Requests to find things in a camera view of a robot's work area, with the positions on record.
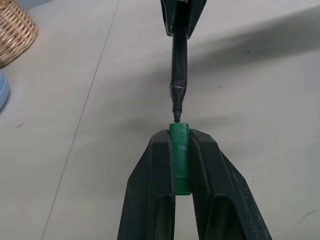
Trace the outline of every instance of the green peg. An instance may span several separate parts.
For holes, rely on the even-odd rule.
[[[172,123],[169,130],[172,145],[175,194],[190,195],[189,125],[187,123]]]

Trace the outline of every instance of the black cylindrical tool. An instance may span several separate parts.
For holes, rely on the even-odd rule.
[[[178,1],[173,25],[170,96],[174,122],[179,123],[187,91],[188,5]]]

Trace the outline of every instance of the tool tip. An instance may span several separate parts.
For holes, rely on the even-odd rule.
[[[176,124],[180,123],[180,118],[181,118],[181,112],[180,111],[175,111],[173,113],[173,117],[174,117],[174,122]]]

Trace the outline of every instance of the wicker basket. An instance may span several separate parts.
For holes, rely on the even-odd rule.
[[[0,67],[27,50],[37,35],[34,21],[16,0],[0,0]]]

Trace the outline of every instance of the gray surface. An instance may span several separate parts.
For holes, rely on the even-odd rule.
[[[39,37],[5,69],[0,237],[116,239],[128,176],[172,122],[160,3],[55,0],[30,13]],[[273,239],[320,239],[319,16],[318,0],[208,1],[188,42],[182,120],[243,174]],[[175,240],[197,239],[192,199],[176,212]]]

